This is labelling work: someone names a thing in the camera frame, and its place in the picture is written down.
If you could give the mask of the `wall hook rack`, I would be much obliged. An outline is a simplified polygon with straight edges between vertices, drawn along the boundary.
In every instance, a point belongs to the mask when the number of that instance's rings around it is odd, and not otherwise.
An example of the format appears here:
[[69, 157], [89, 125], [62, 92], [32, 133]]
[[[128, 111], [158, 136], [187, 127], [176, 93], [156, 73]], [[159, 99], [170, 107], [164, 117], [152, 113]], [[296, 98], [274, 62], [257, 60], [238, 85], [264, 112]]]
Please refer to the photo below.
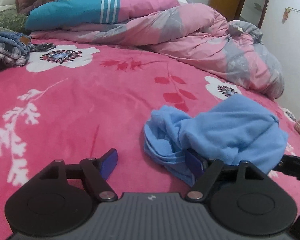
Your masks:
[[300, 10], [292, 7], [285, 8], [285, 12], [283, 13], [283, 21], [286, 21], [288, 19], [288, 16], [291, 12], [296, 12], [300, 14]]

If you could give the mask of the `dark framed wall mirror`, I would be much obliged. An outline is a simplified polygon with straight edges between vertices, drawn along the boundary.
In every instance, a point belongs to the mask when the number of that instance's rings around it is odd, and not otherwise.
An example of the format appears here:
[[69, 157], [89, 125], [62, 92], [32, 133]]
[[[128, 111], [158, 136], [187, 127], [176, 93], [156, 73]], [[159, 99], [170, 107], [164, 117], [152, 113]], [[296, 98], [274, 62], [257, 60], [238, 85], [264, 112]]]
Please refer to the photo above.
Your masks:
[[269, 0], [239, 0], [234, 19], [252, 23], [261, 29], [268, 3]]

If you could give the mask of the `pile of jeans and plaid clothes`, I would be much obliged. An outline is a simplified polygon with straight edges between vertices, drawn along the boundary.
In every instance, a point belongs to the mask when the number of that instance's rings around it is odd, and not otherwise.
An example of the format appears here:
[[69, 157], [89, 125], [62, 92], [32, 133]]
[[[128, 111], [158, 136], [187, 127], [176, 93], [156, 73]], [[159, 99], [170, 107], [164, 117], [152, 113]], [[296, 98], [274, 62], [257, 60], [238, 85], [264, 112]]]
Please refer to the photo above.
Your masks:
[[32, 52], [47, 52], [54, 48], [54, 43], [34, 44], [30, 36], [11, 30], [0, 30], [0, 72], [25, 66]]

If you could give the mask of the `green patterned pillow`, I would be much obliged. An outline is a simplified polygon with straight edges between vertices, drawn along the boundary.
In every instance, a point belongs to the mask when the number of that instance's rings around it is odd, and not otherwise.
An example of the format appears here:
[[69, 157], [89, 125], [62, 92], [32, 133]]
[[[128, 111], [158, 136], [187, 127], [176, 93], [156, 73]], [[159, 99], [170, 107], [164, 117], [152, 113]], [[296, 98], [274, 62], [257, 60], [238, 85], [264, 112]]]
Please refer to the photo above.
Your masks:
[[18, 13], [14, 8], [0, 11], [0, 31], [14, 31], [28, 35], [25, 28], [27, 15]]

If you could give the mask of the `pink floral bed blanket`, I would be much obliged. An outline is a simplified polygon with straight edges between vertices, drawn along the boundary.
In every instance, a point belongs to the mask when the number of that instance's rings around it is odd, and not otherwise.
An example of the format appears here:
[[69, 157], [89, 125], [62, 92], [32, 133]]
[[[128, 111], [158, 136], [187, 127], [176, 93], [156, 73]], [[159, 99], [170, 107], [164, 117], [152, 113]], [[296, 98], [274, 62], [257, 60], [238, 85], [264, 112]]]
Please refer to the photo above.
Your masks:
[[111, 148], [119, 163], [109, 178], [123, 192], [179, 192], [188, 186], [143, 150], [151, 111], [173, 106], [190, 116], [231, 93], [272, 111], [289, 135], [286, 154], [300, 157], [300, 135], [277, 103], [191, 65], [133, 47], [54, 40], [24, 67], [0, 72], [0, 239], [11, 235], [8, 198], [56, 159], [76, 164]]

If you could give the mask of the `pink grey quilt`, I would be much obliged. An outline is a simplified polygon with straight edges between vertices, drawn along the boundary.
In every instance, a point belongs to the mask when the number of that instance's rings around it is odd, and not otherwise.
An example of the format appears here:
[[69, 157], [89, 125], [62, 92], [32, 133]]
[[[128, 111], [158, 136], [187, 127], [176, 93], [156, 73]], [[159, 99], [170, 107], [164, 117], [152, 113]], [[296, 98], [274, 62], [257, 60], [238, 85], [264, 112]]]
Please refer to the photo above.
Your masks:
[[260, 29], [245, 21], [227, 21], [204, 4], [184, 4], [116, 24], [33, 31], [32, 36], [143, 47], [270, 99], [279, 98], [285, 88], [282, 66], [262, 43]]

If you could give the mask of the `light blue t-shirt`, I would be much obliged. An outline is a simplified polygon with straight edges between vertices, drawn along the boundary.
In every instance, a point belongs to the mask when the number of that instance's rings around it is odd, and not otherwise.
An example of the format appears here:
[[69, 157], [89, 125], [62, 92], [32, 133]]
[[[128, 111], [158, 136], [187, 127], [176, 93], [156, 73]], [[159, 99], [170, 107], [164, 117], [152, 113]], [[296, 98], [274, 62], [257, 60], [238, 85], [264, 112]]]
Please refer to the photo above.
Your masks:
[[268, 174], [281, 160], [288, 142], [277, 116], [241, 94], [193, 118], [177, 108], [162, 106], [151, 112], [143, 132], [145, 152], [189, 186], [194, 184], [194, 176], [185, 164], [185, 150], [227, 165], [247, 160]]

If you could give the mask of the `teal pink striped pillow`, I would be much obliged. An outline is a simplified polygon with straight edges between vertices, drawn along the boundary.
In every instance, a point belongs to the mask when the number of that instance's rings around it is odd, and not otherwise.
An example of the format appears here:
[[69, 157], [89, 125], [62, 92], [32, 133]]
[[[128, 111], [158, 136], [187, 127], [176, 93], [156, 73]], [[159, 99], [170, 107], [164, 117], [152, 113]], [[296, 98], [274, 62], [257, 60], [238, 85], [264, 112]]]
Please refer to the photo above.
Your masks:
[[115, 24], [186, 3], [186, 0], [58, 0], [33, 9], [25, 27], [39, 31], [83, 23]]

